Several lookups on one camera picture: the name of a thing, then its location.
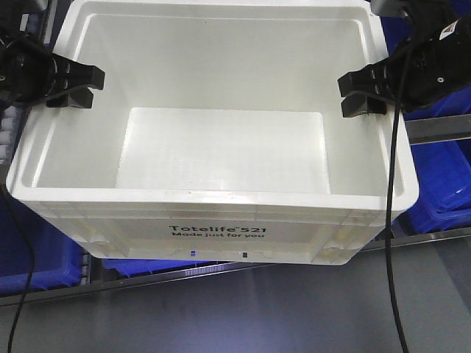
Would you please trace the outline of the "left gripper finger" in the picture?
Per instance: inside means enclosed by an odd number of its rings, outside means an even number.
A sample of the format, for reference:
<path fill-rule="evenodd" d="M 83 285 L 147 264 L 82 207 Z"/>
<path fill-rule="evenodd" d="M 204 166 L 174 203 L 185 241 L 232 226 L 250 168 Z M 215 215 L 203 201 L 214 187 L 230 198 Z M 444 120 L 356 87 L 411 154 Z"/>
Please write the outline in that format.
<path fill-rule="evenodd" d="M 52 92 L 69 92 L 79 88 L 102 90 L 105 72 L 95 65 L 85 65 L 57 54 L 52 55 L 54 72 Z"/>
<path fill-rule="evenodd" d="M 92 104 L 93 93 L 88 88 L 79 88 L 46 102 L 46 106 L 49 108 L 75 107 L 90 109 Z"/>

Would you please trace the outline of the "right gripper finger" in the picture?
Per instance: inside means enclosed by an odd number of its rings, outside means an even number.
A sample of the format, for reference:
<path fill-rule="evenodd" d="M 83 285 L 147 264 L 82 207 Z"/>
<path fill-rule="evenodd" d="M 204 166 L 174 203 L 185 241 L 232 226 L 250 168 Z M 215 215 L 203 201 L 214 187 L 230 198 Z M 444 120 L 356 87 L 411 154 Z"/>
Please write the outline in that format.
<path fill-rule="evenodd" d="M 338 78 L 340 96 L 346 98 L 361 94 L 376 98 L 386 96 L 386 61 L 381 60 L 364 66 L 358 71 L 349 71 Z"/>
<path fill-rule="evenodd" d="M 386 103 L 361 94 L 347 96 L 341 103 L 342 116 L 354 118 L 364 114 L 386 114 Z"/>

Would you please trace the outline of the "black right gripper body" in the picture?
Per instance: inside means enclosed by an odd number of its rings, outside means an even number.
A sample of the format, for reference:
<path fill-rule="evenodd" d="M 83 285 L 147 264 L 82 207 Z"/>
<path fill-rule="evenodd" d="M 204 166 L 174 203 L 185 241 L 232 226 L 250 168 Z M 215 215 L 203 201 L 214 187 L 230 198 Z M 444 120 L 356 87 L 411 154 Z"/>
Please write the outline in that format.
<path fill-rule="evenodd" d="M 388 103 L 399 102 L 404 113 L 428 110 L 470 86 L 469 18 L 426 18 L 422 24 L 383 18 L 382 26 Z"/>

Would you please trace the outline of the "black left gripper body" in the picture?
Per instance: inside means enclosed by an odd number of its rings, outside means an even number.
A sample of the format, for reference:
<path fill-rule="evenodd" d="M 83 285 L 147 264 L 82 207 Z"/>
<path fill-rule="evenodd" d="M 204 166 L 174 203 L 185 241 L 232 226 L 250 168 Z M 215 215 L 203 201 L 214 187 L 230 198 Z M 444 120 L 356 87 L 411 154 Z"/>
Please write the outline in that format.
<path fill-rule="evenodd" d="M 1 36 L 1 106 L 45 102 L 55 73 L 53 54 L 32 35 Z"/>

